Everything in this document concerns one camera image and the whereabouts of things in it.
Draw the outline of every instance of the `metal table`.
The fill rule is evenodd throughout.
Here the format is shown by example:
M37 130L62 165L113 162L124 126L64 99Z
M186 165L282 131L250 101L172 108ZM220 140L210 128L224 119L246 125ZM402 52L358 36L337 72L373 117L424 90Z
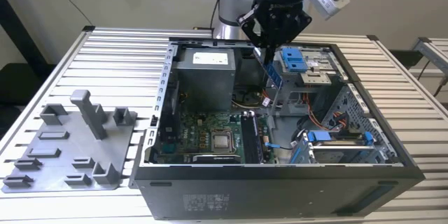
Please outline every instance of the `metal table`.
M44 104L61 103L66 110L76 110L69 101L72 91L88 89L92 103L100 103L104 110L128 106L138 113L121 186L110 191L26 194L0 192L0 220L9 220L12 223L154 222L140 191L129 189L128 182L136 145L142 130L149 125L148 118L170 36L209 37L210 32L96 28L80 34L0 141L0 179L10 173L13 160L21 156L41 125L38 113ZM446 110L378 41L366 36L306 34L298 36L296 41L338 45L377 107L425 173L426 180L365 219L216 220L212 223L446 223Z
M421 54L437 66L445 76L448 76L448 39L418 38L413 50Z

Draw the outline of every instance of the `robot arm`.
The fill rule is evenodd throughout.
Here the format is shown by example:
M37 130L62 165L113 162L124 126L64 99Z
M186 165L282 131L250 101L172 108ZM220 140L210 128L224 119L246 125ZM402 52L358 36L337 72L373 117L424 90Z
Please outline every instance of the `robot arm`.
M312 0L317 11L329 18L349 0ZM289 43L310 23L302 0L253 0L252 10L237 19L248 39L265 49L264 64L272 62L276 49ZM253 31L260 24L260 35Z

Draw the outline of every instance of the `gray plastic block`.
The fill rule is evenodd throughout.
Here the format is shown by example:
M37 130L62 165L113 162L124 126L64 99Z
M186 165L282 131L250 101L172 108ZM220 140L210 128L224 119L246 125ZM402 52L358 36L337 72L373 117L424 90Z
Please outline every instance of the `gray plastic block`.
M38 170L40 169L41 162L36 158L21 158L17 159L13 163L13 166L18 170Z
M40 113L40 118L46 125L62 125L57 119L58 115L66 115L64 107L60 104L46 104Z
M76 169L93 168L94 160L90 157L74 157L72 166Z
M56 106L52 112L60 114L64 111L64 108L60 108ZM92 105L92 108L97 120L104 121L101 127L106 132L105 138L102 140L94 138L80 112L57 115L56 119L61 123L58 125L46 125L44 122L18 159L21 161L17 160L14 163L16 168L9 176L13 179L6 179L1 188L4 193L113 190L118 187L137 114L120 108L122 121L125 121L126 116L124 115L128 111L132 124L125 126L125 123L118 123L117 125L116 113L104 112L98 104ZM41 140L38 137L49 132L66 132L68 138ZM66 177L74 176L73 174L77 176L85 174L90 183L84 183L86 178L82 176L81 178Z
M74 90L72 96L69 97L69 101L78 107L78 111L82 115L84 121L90 128L93 136L96 139L105 138L105 130L102 128L102 119L101 113L97 115L97 110L102 108L93 107L90 100L90 92L88 90Z
M100 163L94 163L92 177L100 185L108 185L117 182L120 174L117 170L114 170L112 164L109 164L108 168L104 170Z
M100 104L93 104L96 115L98 116L101 123L105 123L106 115L104 113L102 107Z
M58 155L61 155L61 150L57 148L52 149L32 148L29 149L29 152L26 154L28 157L58 157Z
M38 139L40 140L62 140L62 139L68 139L69 135L70 134L66 131L60 131L60 132L42 131L38 134Z
M30 182L33 182L33 179L26 175L6 176L2 180L2 183L9 188L28 188L30 187Z
M69 186L89 186L92 184L92 179L85 175L85 173L73 173L65 176L64 182Z
M114 108L113 120L117 125L128 126L133 124L128 108Z

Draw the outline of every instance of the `orange wire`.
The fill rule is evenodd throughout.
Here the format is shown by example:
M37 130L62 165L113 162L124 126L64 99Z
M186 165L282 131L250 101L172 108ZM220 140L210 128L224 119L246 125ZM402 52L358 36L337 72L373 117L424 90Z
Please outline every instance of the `orange wire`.
M321 128L321 129L324 129L324 130L329 130L326 127L324 127L320 123L318 123L318 121L317 121L317 119L316 119L316 116L314 116L314 114L313 114L313 112L312 112L312 110L310 110L310 105L309 105L309 98L308 98L308 95L305 96L305 101L306 101L306 104L308 104L308 116L309 116L309 119L310 119L310 121L313 122L313 124L316 124L316 126L318 127L318 128Z

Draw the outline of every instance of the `blue cable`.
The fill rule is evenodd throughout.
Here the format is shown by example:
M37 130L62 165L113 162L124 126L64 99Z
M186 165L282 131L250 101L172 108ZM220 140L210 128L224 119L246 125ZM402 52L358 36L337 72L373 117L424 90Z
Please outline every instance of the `blue cable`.
M264 145L265 145L266 147L270 147L270 148L280 148L280 149L284 149L284 150L292 150L292 148L281 147L281 146L277 145L277 144L264 143Z
M290 160L290 163L292 163L292 164L293 164L294 161L296 161L296 158L297 158L297 156L298 156L298 153L300 153L300 148L297 148L296 153L294 153L294 155L293 155L293 157L292 157L292 160Z

